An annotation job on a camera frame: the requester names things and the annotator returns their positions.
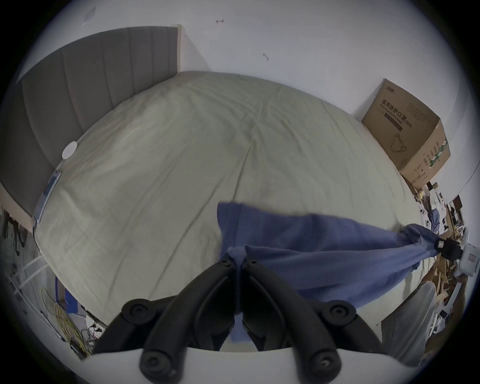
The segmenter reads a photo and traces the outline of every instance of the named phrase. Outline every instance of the bed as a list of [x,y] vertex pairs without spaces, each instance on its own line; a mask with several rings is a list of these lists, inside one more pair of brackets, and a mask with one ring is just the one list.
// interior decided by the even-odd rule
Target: bed
[[[344,111],[273,82],[181,72],[123,101],[60,162],[35,239],[65,287],[108,324],[130,299],[180,292],[216,262],[216,206],[421,224],[408,186]],[[424,260],[359,308],[378,323],[417,287]]]

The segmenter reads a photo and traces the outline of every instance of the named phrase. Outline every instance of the blue cloth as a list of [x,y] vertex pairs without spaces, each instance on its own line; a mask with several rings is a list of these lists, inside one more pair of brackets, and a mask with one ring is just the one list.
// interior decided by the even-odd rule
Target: blue cloth
[[438,233],[440,229],[440,212],[437,208],[432,209],[430,213],[430,222],[432,223],[432,232]]
[[[392,232],[334,216],[283,216],[238,203],[219,203],[217,219],[220,257],[228,252],[237,265],[245,257],[255,259],[304,298],[345,300],[356,308],[438,253],[438,235],[417,224]],[[245,339],[236,338],[242,334],[237,331],[233,341]]]

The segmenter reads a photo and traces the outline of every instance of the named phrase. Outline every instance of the clutter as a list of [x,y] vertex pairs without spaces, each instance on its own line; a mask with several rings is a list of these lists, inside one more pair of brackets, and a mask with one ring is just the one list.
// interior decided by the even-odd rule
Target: clutter
[[398,85],[384,79],[362,120],[400,174],[419,190],[450,157],[440,118]]
[[420,217],[421,217],[422,226],[429,229],[429,230],[432,230],[432,222],[430,221],[430,219],[428,217],[427,210],[425,209],[425,207],[423,206],[422,203],[417,202],[417,205],[418,205],[419,210],[420,210]]

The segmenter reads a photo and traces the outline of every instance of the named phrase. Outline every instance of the bed frame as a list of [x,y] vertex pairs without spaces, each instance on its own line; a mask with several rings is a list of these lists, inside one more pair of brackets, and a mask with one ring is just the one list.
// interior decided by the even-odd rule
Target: bed frame
[[178,71],[180,26],[115,29],[49,54],[0,108],[0,204],[29,231],[65,146],[122,101]]

